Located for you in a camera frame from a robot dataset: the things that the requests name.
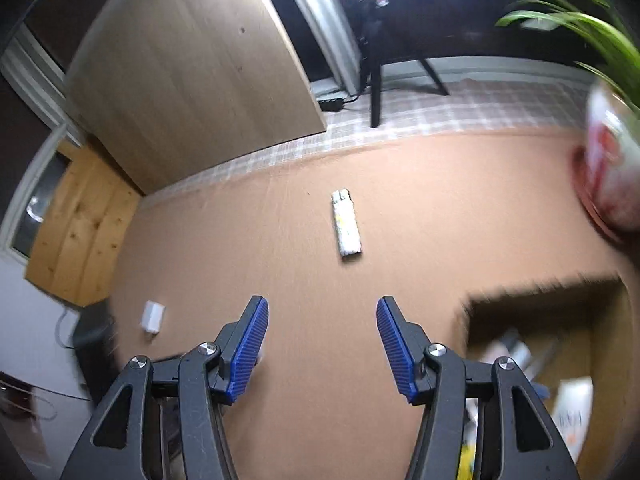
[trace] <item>silver screw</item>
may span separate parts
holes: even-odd
[[[440,343],[434,343],[432,345],[429,345],[429,348],[427,348],[427,351],[436,357],[440,357],[441,355],[444,355],[447,353],[447,348],[444,345],[441,345]]]
[[[498,357],[498,365],[503,370],[513,370],[516,367],[516,363],[510,357]]]
[[[202,355],[211,355],[218,349],[212,342],[207,341],[206,343],[202,343],[198,346],[198,352]]]
[[[143,355],[136,355],[129,361],[131,368],[144,368],[146,366],[146,357]]]

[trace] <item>yellow object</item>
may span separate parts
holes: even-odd
[[[458,466],[457,480],[472,480],[474,475],[474,460],[476,459],[476,446],[463,444],[460,449],[460,465]]]

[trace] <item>green plant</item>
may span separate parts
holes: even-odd
[[[580,35],[602,56],[604,65],[596,68],[576,61],[579,66],[604,79],[636,113],[640,113],[640,52],[632,43],[626,28],[606,0],[591,0],[608,12],[611,23],[582,12],[566,0],[518,0],[511,6],[535,4],[550,12],[512,10],[496,22],[505,27],[518,20],[542,20],[552,28],[566,27]]]

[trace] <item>plant pot saucer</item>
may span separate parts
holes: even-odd
[[[596,226],[596,229],[607,240],[616,245],[625,245],[628,240],[627,236],[613,230],[607,225],[607,223],[599,215],[596,207],[593,205],[589,193],[587,192],[587,164],[584,160],[584,146],[575,146],[571,150],[570,155],[570,167],[571,167],[571,181],[574,186],[574,191],[580,199],[582,207],[590,216],[591,221]]]

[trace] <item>triangular cutout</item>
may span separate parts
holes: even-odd
[[[132,393],[131,386],[121,390],[111,409],[104,416],[100,428],[94,434],[94,446],[124,449],[127,445],[127,424]]]
[[[549,449],[551,440],[527,396],[518,387],[511,389],[511,395],[513,396],[518,451]]]

